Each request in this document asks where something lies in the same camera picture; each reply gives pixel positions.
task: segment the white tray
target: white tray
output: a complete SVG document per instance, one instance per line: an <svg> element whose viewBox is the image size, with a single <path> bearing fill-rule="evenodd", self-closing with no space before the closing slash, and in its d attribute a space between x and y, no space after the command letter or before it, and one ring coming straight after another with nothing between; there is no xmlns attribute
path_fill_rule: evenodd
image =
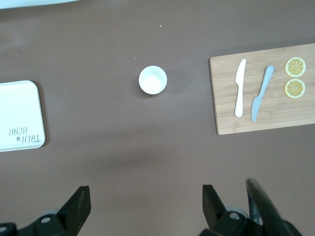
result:
<svg viewBox="0 0 315 236"><path fill-rule="evenodd" d="M31 81L0 84L0 151L39 148L44 142L37 86Z"/></svg>

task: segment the screw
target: screw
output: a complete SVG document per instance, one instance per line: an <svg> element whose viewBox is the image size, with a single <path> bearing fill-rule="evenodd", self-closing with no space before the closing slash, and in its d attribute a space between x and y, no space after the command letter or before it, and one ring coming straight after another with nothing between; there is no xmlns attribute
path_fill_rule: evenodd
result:
<svg viewBox="0 0 315 236"><path fill-rule="evenodd" d="M230 213L230 218L233 220L239 220L240 216L237 213L232 212L232 213Z"/></svg>
<svg viewBox="0 0 315 236"><path fill-rule="evenodd" d="M47 223L49 221L50 221L50 217L45 217L45 218L42 218L40 222L45 224L45 223Z"/></svg>
<svg viewBox="0 0 315 236"><path fill-rule="evenodd" d="M7 229L8 229L7 226L1 226L1 227L0 227L0 233L6 231Z"/></svg>

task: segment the brown table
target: brown table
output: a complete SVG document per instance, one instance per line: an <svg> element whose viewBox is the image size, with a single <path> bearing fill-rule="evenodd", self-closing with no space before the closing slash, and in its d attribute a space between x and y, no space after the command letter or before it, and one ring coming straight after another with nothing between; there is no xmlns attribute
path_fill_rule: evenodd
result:
<svg viewBox="0 0 315 236"><path fill-rule="evenodd" d="M32 80L47 141L0 153L0 222L28 225L81 185L79 235L197 236L202 185L247 210L256 178L314 233L315 126L219 136L209 58L314 43L314 0L83 0L0 11L0 82ZM165 90L138 76L157 65Z"/></svg>

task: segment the light blue knife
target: light blue knife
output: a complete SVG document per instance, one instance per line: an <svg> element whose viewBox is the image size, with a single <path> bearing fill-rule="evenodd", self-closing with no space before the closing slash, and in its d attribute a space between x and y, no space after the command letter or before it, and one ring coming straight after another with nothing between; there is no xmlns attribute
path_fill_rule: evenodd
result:
<svg viewBox="0 0 315 236"><path fill-rule="evenodd" d="M252 121L256 121L256 119L257 119L257 114L258 114L258 111L259 111L261 100L262 100L262 98L264 96L264 93L265 93L266 88L267 88L267 86L269 84L271 76L274 73L274 69L275 68L274 68L273 65L269 65L269 66L266 67L259 95L256 98L254 98L254 101L252 102Z"/></svg>
<svg viewBox="0 0 315 236"><path fill-rule="evenodd" d="M0 9L24 7L24 6L40 6L65 3L78 0L0 0Z"/></svg>

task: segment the white object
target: white object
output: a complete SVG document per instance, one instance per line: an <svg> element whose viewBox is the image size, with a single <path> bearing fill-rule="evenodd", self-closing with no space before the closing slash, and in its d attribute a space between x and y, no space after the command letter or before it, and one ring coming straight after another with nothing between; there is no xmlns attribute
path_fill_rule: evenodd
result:
<svg viewBox="0 0 315 236"><path fill-rule="evenodd" d="M77 0L0 0L0 9L24 7L24 6L39 6L50 5L57 3L65 3Z"/></svg>
<svg viewBox="0 0 315 236"><path fill-rule="evenodd" d="M148 94L162 92L167 84L167 76L160 67L151 65L144 68L139 76L139 85Z"/></svg>
<svg viewBox="0 0 315 236"><path fill-rule="evenodd" d="M44 142L37 86L31 81L0 84L0 151L39 148Z"/></svg>
<svg viewBox="0 0 315 236"><path fill-rule="evenodd" d="M244 85L244 73L245 73L246 59L243 59L238 66L236 72L235 82L238 85L236 105L235 105L235 116L241 117L243 115L243 85Z"/></svg>
<svg viewBox="0 0 315 236"><path fill-rule="evenodd" d="M249 218L249 215L243 209L240 209L240 208L237 208L237 207L234 207L234 206L226 206L225 208L226 208L227 211L238 212L238 213L242 214L245 218Z"/></svg>

